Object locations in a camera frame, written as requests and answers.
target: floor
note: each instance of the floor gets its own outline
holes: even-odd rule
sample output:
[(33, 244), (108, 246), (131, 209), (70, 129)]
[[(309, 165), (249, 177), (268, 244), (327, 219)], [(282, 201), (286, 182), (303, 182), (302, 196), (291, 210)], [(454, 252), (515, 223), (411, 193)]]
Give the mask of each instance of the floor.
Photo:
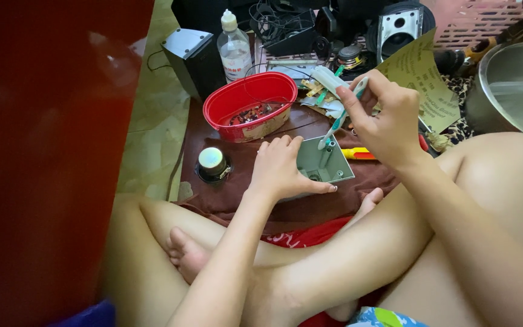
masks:
[[(118, 193), (169, 201), (175, 201), (178, 195), (181, 169), (172, 177), (170, 194), (167, 186), (185, 135), (189, 95), (170, 67), (150, 71), (146, 62), (178, 27), (172, 1), (155, 0), (117, 185)], [(151, 68), (167, 63), (162, 52), (150, 58)]]

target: red cloth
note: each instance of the red cloth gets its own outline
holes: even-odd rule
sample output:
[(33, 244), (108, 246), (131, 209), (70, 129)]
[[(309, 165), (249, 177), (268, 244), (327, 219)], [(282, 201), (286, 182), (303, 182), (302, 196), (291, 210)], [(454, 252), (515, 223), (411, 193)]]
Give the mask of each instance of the red cloth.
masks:
[[(328, 241), (351, 218), (352, 216), (337, 218), (318, 226), (272, 236), (262, 236), (261, 239), (262, 241), (290, 249), (315, 246)], [(336, 321), (327, 315), (326, 312), (321, 312), (302, 322), (298, 327), (343, 327), (345, 325), (345, 322)]]

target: stainless steel pot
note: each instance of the stainless steel pot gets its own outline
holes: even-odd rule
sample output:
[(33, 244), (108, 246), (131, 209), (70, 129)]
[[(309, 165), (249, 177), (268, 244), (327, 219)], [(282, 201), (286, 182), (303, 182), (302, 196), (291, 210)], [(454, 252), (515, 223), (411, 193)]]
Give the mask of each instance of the stainless steel pot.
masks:
[(523, 43), (498, 45), (483, 57), (465, 111), (479, 133), (523, 131)]

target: brown towel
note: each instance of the brown towel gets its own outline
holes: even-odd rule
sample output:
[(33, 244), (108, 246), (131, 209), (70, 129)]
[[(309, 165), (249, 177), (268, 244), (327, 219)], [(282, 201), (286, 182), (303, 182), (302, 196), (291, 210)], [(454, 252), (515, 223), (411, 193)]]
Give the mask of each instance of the brown towel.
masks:
[[(182, 181), (191, 184), (194, 195), (177, 204), (227, 226), (237, 210), (243, 192), (249, 186), (253, 163), (263, 140), (239, 144), (219, 140), (214, 137), (212, 129), (203, 131), (205, 127), (202, 124), (191, 124), (192, 118), (193, 121), (199, 119), (195, 116), (189, 113), (181, 175)], [(290, 121), (280, 129), (283, 132), (266, 137), (266, 140), (271, 141), (284, 134), (292, 137), (297, 135), (305, 138), (318, 137), (324, 135), (328, 128), (330, 124), (326, 117), (309, 108), (293, 106)], [(203, 132), (209, 137), (201, 138), (199, 142), (198, 135)], [(361, 146), (359, 139), (348, 130), (338, 131), (335, 137), (341, 148)], [(187, 144), (193, 145), (191, 151), (188, 151)], [(202, 182), (193, 172), (197, 155), (206, 147), (219, 148), (230, 157), (234, 167), (227, 180), (215, 186)], [(370, 191), (380, 187), (386, 195), (399, 183), (390, 170), (376, 160), (350, 160), (349, 163), (355, 178), (336, 183), (338, 191), (335, 193), (315, 194), (277, 204), (265, 225), (264, 234), (304, 229), (341, 216), (353, 215)]]

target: container label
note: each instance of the container label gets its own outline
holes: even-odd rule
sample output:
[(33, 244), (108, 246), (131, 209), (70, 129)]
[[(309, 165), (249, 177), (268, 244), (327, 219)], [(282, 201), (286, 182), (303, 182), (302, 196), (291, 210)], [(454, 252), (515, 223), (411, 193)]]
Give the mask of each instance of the container label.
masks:
[(222, 57), (223, 69), (225, 70), (225, 78), (227, 82), (233, 82), (238, 78), (244, 78), (245, 74), (250, 71), (252, 67), (252, 57), (249, 53), (244, 54), (235, 59), (228, 59)]

